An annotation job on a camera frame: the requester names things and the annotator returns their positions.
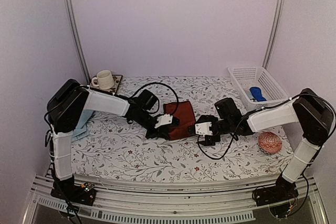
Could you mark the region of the light blue towel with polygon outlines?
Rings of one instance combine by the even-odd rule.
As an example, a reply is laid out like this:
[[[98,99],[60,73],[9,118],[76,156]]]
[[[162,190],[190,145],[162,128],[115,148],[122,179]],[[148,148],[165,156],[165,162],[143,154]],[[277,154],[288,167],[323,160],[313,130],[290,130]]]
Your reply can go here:
[[[73,134],[71,137],[72,142],[81,140],[88,135],[87,122],[92,117],[93,113],[94,113],[93,110],[84,110],[82,112],[79,118],[78,124],[73,131]]]

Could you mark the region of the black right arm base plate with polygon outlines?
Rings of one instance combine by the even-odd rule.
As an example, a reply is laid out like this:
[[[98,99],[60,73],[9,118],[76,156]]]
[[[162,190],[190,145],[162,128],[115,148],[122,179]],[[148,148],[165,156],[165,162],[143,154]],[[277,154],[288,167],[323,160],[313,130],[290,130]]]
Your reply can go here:
[[[264,206],[285,200],[296,199],[298,195],[299,193],[295,184],[275,184],[269,187],[257,187],[252,192],[252,199],[255,201],[257,206]]]

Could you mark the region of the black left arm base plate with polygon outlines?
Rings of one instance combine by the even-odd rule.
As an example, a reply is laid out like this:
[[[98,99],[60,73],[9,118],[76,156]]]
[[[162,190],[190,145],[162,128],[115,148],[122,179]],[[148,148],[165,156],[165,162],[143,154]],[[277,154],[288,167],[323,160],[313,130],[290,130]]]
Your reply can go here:
[[[59,184],[54,182],[50,195],[69,202],[93,206],[96,193],[97,191],[95,190],[95,185],[92,183],[84,183],[78,186],[63,182]]]

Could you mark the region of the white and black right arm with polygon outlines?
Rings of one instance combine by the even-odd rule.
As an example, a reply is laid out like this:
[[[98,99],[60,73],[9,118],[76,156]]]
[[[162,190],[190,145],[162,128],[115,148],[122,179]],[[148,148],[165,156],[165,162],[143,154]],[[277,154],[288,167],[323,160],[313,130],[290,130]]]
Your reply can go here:
[[[190,135],[204,137],[204,141],[198,142],[199,146],[217,142],[221,135],[229,134],[235,140],[239,136],[253,135],[278,126],[291,137],[301,137],[293,157],[271,190],[271,196],[276,201],[282,201],[291,194],[296,180],[335,132],[335,108],[309,88],[284,102],[245,114],[231,98],[218,101],[215,107],[218,116],[201,115],[188,128]]]

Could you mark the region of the dark red towel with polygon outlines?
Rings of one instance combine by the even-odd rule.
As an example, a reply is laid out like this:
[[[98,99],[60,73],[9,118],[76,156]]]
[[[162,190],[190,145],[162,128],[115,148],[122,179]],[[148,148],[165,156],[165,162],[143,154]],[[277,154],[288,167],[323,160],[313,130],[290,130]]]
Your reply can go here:
[[[183,101],[178,104],[178,108],[173,115],[179,120],[177,126],[169,126],[165,140],[173,141],[190,137],[188,128],[195,124],[195,114],[190,101]]]

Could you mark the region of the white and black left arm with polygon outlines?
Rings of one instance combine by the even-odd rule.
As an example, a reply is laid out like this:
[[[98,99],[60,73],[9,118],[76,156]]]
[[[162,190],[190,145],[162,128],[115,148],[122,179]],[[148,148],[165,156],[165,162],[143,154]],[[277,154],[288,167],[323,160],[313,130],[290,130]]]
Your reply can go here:
[[[168,140],[169,128],[180,122],[174,115],[177,111],[153,115],[150,110],[156,101],[157,97],[145,87],[138,89],[131,97],[126,97],[92,89],[75,79],[67,80],[49,100],[45,114],[51,133],[53,191],[67,200],[75,199],[78,194],[92,192],[90,186],[75,185],[71,169],[71,138],[84,111],[99,111],[124,117],[128,123],[136,122],[145,128],[146,138]]]

